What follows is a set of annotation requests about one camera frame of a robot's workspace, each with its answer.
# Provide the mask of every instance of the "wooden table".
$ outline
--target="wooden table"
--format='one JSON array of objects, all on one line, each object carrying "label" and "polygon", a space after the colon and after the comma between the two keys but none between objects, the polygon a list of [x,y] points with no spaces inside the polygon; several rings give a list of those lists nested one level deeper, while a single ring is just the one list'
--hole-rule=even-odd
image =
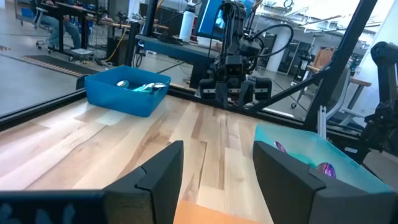
[{"label": "wooden table", "polygon": [[[307,68],[313,70],[315,73],[318,73],[321,70],[320,68],[314,67],[312,65],[308,65]],[[358,84],[358,87],[355,90],[355,93],[354,93],[352,99],[349,101],[348,106],[347,106],[348,109],[352,110],[354,105],[355,105],[355,103],[356,103],[356,101],[358,100],[359,96],[361,95],[364,87],[369,87],[369,86],[372,85],[372,83],[369,83],[369,82],[366,82],[366,81],[362,81],[362,80],[359,80],[359,79],[354,78],[354,77],[350,77],[349,78],[349,82],[354,83],[354,84]]]},{"label": "wooden table", "polygon": [[0,133],[0,189],[101,189],[183,140],[181,201],[272,223],[251,154],[258,122],[172,96],[148,118],[83,99]]},{"label": "wooden table", "polygon": [[[92,16],[86,16],[86,18],[89,21],[96,21],[97,20],[95,17],[92,17]],[[115,27],[115,28],[116,27],[127,28],[127,29],[130,28],[129,24],[120,24],[120,23],[115,22],[115,21],[113,21],[111,19],[100,19],[98,21],[98,24],[104,25],[104,26]],[[161,28],[161,29],[166,29],[166,30],[169,29],[169,27],[167,27],[167,26],[157,25],[156,23],[154,25],[156,26],[156,28]]]}]

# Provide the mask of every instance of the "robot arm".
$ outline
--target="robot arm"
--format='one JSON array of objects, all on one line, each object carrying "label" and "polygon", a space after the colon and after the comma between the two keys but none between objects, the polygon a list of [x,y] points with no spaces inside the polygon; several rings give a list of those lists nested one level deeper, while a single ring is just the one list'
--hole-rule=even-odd
[{"label": "robot arm", "polygon": [[211,77],[200,80],[201,98],[216,100],[224,107],[230,102],[243,107],[253,99],[270,98],[272,82],[268,78],[246,77],[251,74],[264,46],[244,33],[246,10],[243,3],[225,0],[219,9],[226,24],[223,47]]},{"label": "robot arm", "polygon": [[365,117],[367,125],[361,138],[367,145],[398,156],[398,46],[379,42],[371,49],[371,55],[377,65],[380,103],[374,114]]}]

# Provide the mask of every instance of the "blue bin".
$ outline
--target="blue bin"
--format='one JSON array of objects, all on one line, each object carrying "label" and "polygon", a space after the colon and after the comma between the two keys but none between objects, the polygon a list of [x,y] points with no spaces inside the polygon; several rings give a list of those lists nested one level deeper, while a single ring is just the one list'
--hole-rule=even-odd
[{"label": "blue bin", "polygon": [[[140,93],[116,86],[122,80],[128,80],[130,85],[137,87],[155,82],[167,86],[154,94]],[[128,66],[85,77],[89,103],[141,117],[148,117],[155,110],[167,94],[170,82],[171,78],[168,76]]]},{"label": "blue bin", "polygon": [[26,18],[33,19],[35,17],[35,15],[33,14],[32,10],[30,10],[29,8],[25,8],[25,7],[21,8],[21,14],[22,14],[23,17],[26,17]]}]

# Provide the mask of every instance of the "floor mat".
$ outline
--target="floor mat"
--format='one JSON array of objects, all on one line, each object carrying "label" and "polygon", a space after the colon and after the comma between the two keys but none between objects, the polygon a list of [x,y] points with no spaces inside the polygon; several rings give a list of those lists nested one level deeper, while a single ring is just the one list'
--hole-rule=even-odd
[{"label": "floor mat", "polygon": [[0,50],[11,50],[11,48],[0,45]]},{"label": "floor mat", "polygon": [[41,67],[49,68],[57,72],[62,72],[76,77],[80,77],[82,75],[92,75],[99,72],[90,68],[76,65],[74,63],[53,58],[48,55],[27,55],[23,56],[22,59],[25,60],[26,62],[33,63]]}]

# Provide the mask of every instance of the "plastic bin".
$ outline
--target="plastic bin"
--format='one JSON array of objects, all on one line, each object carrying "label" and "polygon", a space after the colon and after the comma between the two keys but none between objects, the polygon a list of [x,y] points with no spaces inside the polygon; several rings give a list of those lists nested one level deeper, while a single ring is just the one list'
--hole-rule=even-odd
[{"label": "plastic bin", "polygon": [[23,17],[26,17],[26,18],[33,19],[35,17],[32,10],[30,10],[29,8],[26,8],[26,7],[21,8],[21,14]]},{"label": "plastic bin", "polygon": [[254,140],[263,141],[274,148],[276,148],[274,141],[277,141],[290,156],[305,164],[317,166],[322,162],[328,162],[335,168],[338,180],[367,193],[392,191],[388,185],[317,133],[272,124],[258,124]]},{"label": "plastic bin", "polygon": [[[130,85],[161,82],[167,86],[154,94],[135,92],[116,84],[128,80]],[[85,77],[88,102],[108,109],[148,117],[163,100],[169,89],[171,78],[138,68],[122,66]]]}]

